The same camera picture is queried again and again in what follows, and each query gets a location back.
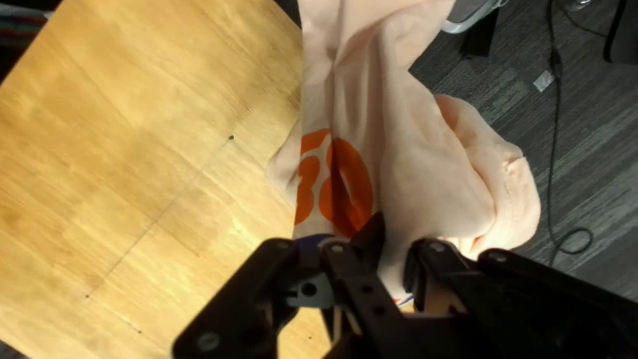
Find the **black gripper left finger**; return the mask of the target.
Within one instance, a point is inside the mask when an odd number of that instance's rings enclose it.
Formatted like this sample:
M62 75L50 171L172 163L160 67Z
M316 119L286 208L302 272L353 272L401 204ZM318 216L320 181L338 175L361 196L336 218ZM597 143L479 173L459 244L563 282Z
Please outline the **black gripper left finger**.
M401 312L377 276L383 214L353 238L268 238L178 334L174 359L278 359L282 328L320 308L330 356L391 356L401 348Z

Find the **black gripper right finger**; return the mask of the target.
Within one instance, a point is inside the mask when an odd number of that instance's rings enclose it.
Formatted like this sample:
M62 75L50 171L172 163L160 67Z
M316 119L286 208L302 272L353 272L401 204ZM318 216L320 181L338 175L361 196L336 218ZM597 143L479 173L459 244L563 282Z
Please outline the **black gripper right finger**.
M403 284L425 359L638 359L638 304L505 248L421 238Z

